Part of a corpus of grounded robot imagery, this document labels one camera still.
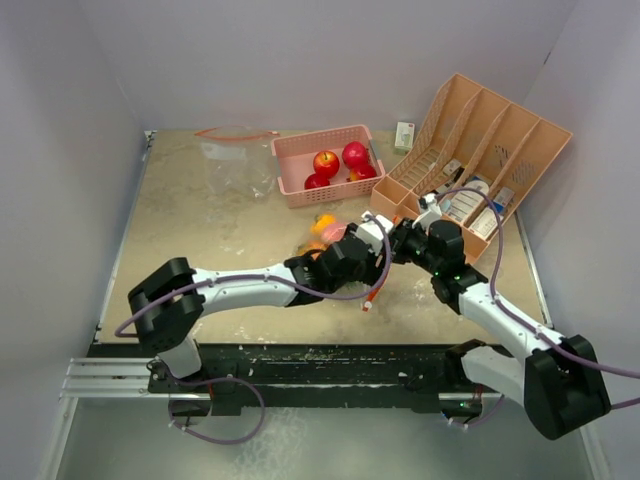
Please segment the clear zip bag mixed fruit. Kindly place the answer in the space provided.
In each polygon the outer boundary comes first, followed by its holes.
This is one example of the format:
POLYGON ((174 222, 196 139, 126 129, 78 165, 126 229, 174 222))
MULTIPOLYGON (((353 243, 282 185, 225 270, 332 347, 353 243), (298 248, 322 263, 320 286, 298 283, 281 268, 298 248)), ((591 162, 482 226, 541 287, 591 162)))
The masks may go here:
MULTIPOLYGON (((380 289, 377 283, 387 276, 385 247, 376 254, 357 238, 355 231, 360 223, 347 224, 337 218, 335 223, 346 225, 346 232, 341 240, 326 244, 326 250, 316 258, 295 255, 287 262, 288 267, 297 284, 324 294, 355 295, 362 300, 362 309, 367 311, 380 289)), ((320 236, 311 232, 309 239, 302 244, 308 241, 322 242, 320 236)))

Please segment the fake red apple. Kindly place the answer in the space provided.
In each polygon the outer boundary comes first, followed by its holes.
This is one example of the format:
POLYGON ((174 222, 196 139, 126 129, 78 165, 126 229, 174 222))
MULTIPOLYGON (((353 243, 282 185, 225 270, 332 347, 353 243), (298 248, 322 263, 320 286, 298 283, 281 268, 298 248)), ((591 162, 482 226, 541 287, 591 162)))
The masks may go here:
POLYGON ((347 177, 348 182, 356 182, 375 178, 377 172, 370 164, 359 164, 350 169, 347 177))
POLYGON ((342 150, 341 158, 349 168, 355 168, 361 164, 367 164, 370 160, 369 150, 359 141, 348 143, 342 150))
POLYGON ((323 150, 314 156, 313 168, 315 173, 333 178, 340 170, 340 159, 335 152, 323 150))
POLYGON ((309 175, 304 181, 305 190, 324 188, 330 185, 330 180, 326 176, 318 173, 309 175))

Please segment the pink plastic basket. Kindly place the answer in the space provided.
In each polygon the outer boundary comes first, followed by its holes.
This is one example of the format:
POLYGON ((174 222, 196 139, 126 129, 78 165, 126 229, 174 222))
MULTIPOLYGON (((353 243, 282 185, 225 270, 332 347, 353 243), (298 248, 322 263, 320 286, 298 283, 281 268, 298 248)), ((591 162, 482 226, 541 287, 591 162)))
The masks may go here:
POLYGON ((271 150, 290 208, 368 195, 385 175, 364 125, 278 137, 271 150))

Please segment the clear zip bag red apples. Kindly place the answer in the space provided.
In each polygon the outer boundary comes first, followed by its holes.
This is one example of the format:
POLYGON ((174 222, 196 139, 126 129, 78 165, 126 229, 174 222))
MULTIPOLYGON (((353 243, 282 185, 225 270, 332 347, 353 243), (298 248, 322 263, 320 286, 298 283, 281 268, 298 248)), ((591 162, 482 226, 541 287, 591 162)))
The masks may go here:
POLYGON ((276 180, 271 143, 279 136, 277 131, 238 125, 197 132, 212 193, 236 192, 255 200, 268 196, 276 180))

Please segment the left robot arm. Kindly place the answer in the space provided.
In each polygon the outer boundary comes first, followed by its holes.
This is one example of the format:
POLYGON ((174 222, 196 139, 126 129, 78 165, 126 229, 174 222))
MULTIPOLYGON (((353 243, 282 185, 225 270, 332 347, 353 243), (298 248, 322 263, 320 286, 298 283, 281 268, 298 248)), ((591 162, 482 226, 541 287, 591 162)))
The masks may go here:
POLYGON ((367 239, 358 232, 345 234, 324 250, 253 270, 198 269, 177 257, 129 292, 131 316, 115 334, 137 339, 163 364, 175 385, 194 392, 209 372, 192 335, 199 319, 256 306, 289 308, 355 299, 355 294, 341 294, 340 289, 351 283, 375 289, 389 266, 388 238, 367 239))

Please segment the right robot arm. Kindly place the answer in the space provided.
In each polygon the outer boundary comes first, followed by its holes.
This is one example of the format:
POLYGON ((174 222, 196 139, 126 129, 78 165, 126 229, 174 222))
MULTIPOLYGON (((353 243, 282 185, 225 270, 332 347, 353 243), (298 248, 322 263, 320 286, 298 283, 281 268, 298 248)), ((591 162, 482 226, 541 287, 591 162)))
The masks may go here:
POLYGON ((522 406, 550 440, 611 411, 592 344, 546 327, 502 297, 467 263, 460 226, 437 220, 423 228, 405 218, 391 230, 389 242, 395 263, 427 271, 440 302, 484 328, 506 350, 500 354, 479 341, 454 348, 444 369, 452 389, 489 387, 522 406))

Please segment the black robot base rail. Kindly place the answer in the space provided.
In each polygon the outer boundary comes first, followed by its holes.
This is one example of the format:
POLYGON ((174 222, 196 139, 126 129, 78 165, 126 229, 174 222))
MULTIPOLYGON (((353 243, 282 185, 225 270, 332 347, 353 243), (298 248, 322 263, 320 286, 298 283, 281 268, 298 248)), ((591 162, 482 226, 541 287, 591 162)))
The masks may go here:
POLYGON ((454 380, 446 345, 201 346, 202 371, 175 382, 157 360, 149 389, 180 416, 237 416, 245 408, 408 409, 479 417, 493 393, 454 380))

